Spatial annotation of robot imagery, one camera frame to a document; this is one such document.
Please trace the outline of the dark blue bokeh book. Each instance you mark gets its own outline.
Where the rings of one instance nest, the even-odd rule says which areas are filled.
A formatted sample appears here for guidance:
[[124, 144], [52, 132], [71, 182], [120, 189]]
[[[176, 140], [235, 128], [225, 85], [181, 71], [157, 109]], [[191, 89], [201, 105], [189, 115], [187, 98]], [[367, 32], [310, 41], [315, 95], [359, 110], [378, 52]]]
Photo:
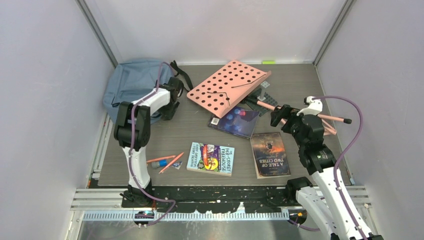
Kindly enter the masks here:
[[207, 126], [221, 132], [250, 139], [259, 116], [259, 111], [236, 106], [221, 118], [212, 115]]

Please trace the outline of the Tale of Two Cities book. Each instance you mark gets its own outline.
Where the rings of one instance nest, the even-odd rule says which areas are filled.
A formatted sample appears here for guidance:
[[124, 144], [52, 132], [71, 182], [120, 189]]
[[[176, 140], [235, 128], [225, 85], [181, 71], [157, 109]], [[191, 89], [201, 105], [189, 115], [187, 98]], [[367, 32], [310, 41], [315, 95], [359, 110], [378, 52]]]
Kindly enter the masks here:
[[257, 179], [291, 175], [280, 132], [254, 133], [250, 138]]

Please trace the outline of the blue fabric backpack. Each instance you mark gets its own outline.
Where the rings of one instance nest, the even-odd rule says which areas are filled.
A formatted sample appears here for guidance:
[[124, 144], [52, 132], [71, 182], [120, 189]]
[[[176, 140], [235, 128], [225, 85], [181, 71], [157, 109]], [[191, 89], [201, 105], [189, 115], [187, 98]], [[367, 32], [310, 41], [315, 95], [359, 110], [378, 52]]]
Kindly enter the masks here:
[[156, 58], [138, 58], [117, 65], [108, 80], [102, 103], [111, 121], [116, 123], [121, 102], [132, 102], [148, 95], [171, 77], [182, 75], [190, 90], [194, 88], [188, 74], [180, 69], [176, 61], [167, 63]]

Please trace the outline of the Storey Treehouse colourful book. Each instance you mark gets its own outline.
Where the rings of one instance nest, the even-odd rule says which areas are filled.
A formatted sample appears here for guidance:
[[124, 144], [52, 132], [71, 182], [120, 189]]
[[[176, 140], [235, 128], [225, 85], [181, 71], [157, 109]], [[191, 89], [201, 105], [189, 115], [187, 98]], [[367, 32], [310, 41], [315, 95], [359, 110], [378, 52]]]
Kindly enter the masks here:
[[234, 156], [234, 147], [192, 142], [186, 169], [231, 177]]

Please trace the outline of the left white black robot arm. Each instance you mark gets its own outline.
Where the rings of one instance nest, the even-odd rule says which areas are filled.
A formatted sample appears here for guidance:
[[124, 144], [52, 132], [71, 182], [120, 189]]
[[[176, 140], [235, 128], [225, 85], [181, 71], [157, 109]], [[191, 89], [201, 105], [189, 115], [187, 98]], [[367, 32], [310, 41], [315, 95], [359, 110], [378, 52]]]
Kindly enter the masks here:
[[180, 79], [171, 77], [142, 98], [119, 104], [113, 136], [126, 157], [129, 180], [122, 196], [131, 203], [148, 207], [155, 200], [146, 158], [151, 118], [159, 113], [162, 119], [171, 120], [180, 105], [179, 97], [184, 88]]

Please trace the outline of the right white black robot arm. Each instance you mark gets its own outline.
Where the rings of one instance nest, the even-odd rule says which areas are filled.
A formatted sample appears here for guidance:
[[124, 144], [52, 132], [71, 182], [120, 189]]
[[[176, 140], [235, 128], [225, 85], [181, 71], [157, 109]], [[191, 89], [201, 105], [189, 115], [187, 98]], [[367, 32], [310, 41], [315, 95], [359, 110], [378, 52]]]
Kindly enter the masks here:
[[300, 204], [329, 240], [383, 239], [372, 232], [356, 209], [336, 166], [337, 160], [324, 144], [322, 119], [287, 104], [276, 106], [271, 112], [271, 126], [277, 126], [282, 119], [286, 122], [281, 130], [294, 138], [301, 164], [323, 195], [318, 195], [307, 177], [298, 177], [287, 181], [287, 202]]

